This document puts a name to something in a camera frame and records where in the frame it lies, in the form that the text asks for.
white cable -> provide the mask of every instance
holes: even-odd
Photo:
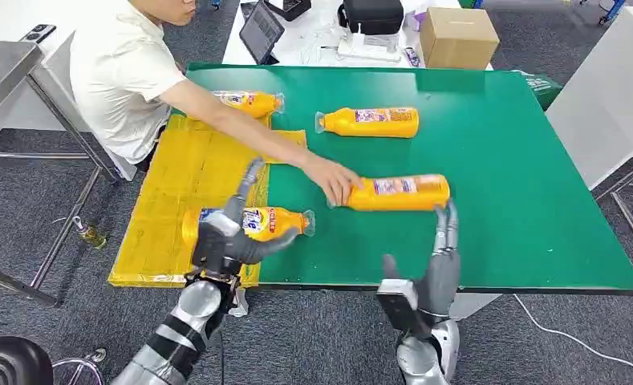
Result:
[[[543,331],[547,331],[548,333],[552,333],[552,334],[559,334],[559,335],[563,335],[564,337],[567,337],[575,342],[578,342],[579,344],[581,344],[582,347],[585,347],[587,350],[591,351],[593,354],[598,355],[600,357],[602,357],[603,359],[610,359],[611,361],[616,361],[617,363],[624,363],[626,365],[628,365],[629,367],[633,367],[633,363],[631,363],[630,361],[626,361],[625,359],[617,359],[616,357],[612,357],[610,355],[603,355],[602,353],[596,351],[595,349],[593,349],[590,346],[587,346],[583,341],[581,341],[578,338],[575,338],[573,335],[569,335],[567,333],[564,333],[563,331],[559,331],[559,330],[552,330],[552,329],[547,329],[543,326],[541,326],[541,324],[539,324],[536,319],[534,318],[533,315],[531,315],[531,313],[529,312],[529,309],[526,309],[526,306],[524,306],[524,302],[521,301],[521,299],[519,299],[519,297],[516,294],[513,294],[514,299],[517,300],[517,302],[519,302],[519,304],[521,305],[521,308],[524,309],[524,311],[526,312],[526,315],[529,316],[529,318],[531,319],[531,321],[534,323],[534,325],[536,325],[536,327],[540,330]]]

bottle label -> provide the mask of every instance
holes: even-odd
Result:
[[[376,108],[354,110],[357,123],[372,122],[409,122],[413,120],[411,108]]]
[[[354,110],[354,118],[357,123],[388,122],[389,110]]]
[[[198,220],[202,221],[210,213],[218,210],[219,209],[202,209]],[[274,209],[243,209],[243,230],[246,234],[260,233],[266,229],[267,226],[269,226],[271,233],[276,231],[276,215]]]
[[[413,120],[411,108],[390,108],[389,120],[392,122],[410,122]]]
[[[240,106],[243,104],[243,98],[247,96],[248,104],[252,104],[254,96],[245,91],[213,91],[212,93],[219,100],[229,106]]]
[[[416,193],[416,181],[413,178],[374,179],[373,187],[376,195],[392,195],[398,193]]]

man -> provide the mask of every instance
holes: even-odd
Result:
[[[71,46],[75,100],[94,133],[142,171],[155,151],[170,107],[258,152],[298,167],[342,205],[359,178],[219,101],[186,79],[163,42],[162,22],[184,26],[195,0],[103,0],[82,14]]]

orange bottle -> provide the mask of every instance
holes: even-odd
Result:
[[[342,108],[330,114],[316,112],[316,132],[340,136],[386,136],[412,138],[418,132],[418,110],[412,107],[352,110]]]
[[[198,221],[218,209],[190,209],[184,214],[181,236],[187,244],[198,239]],[[243,209],[243,231],[257,241],[268,241],[281,236],[290,227],[300,234],[313,237],[316,233],[314,212],[292,213],[281,207],[247,207]]]
[[[222,103],[237,108],[253,118],[273,112],[282,112],[283,94],[266,94],[260,91],[213,91]]]
[[[445,207],[451,196],[439,174],[361,179],[363,188],[352,187],[346,204],[358,211],[430,211]]]

small glass bottle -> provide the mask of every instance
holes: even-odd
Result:
[[[99,250],[106,245],[106,237],[99,234],[94,226],[83,225],[80,217],[78,216],[73,217],[73,223],[75,223],[75,225],[78,227],[78,234],[80,235],[80,239],[88,243],[91,247]]]

